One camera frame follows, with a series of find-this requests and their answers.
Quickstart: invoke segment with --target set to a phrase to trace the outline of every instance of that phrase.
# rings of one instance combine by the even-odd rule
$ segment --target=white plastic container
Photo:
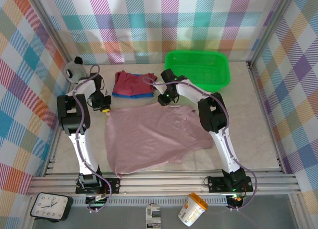
[[[179,218],[188,227],[191,226],[208,209],[208,205],[195,193],[190,193],[183,205]]]

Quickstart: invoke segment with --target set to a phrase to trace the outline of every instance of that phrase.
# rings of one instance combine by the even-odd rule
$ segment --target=clock face
[[[34,203],[31,215],[53,220],[60,220],[68,202],[68,197],[40,193]]]

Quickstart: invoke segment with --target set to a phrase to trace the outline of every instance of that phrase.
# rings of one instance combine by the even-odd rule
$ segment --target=floor
[[[181,206],[159,205],[164,229],[186,229],[178,218]],[[130,229],[145,228],[144,206],[107,206],[100,213],[88,213],[86,207],[72,206],[65,222],[51,223],[36,220],[33,229]],[[297,229],[297,223],[288,195],[256,195],[253,202],[239,212],[225,206],[209,206],[191,229]]]
[[[101,65],[100,74],[105,80],[105,87],[111,94],[115,82],[115,73],[125,70],[134,74],[154,73],[160,76],[164,70],[163,64],[144,65]],[[277,169],[276,149],[265,119],[260,110],[259,102],[244,62],[231,62],[231,82],[221,89],[226,108],[230,116],[230,136],[240,162],[251,169]],[[158,91],[155,97],[142,99],[127,99],[112,97],[112,108],[139,106],[157,101]],[[181,97],[178,104],[190,104],[188,99]],[[101,112],[93,112],[90,109],[91,127],[87,131],[88,147],[93,151],[97,162],[103,172],[109,172],[107,161],[104,130],[107,115]],[[221,169],[221,160],[216,147],[201,149],[189,153],[183,162],[169,163],[147,170],[212,170]],[[78,173],[79,164],[75,150],[68,136],[61,133],[56,148],[53,173]]]

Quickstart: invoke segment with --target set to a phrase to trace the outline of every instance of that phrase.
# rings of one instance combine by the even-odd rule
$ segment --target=blue cloth
[[[127,95],[117,94],[117,93],[114,93],[114,92],[112,93],[112,95],[113,96],[124,97],[124,98],[142,98],[142,97],[153,97],[154,96],[153,93],[144,93],[144,94],[127,96]]]

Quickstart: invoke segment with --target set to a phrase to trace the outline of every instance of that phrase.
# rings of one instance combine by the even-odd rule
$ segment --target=folded red cloth
[[[150,77],[154,81],[157,80],[157,77],[154,74],[145,74],[145,75],[133,75],[125,72],[117,72],[115,75],[115,86],[113,93],[132,96],[144,93],[152,93],[154,87],[143,82],[143,77]]]

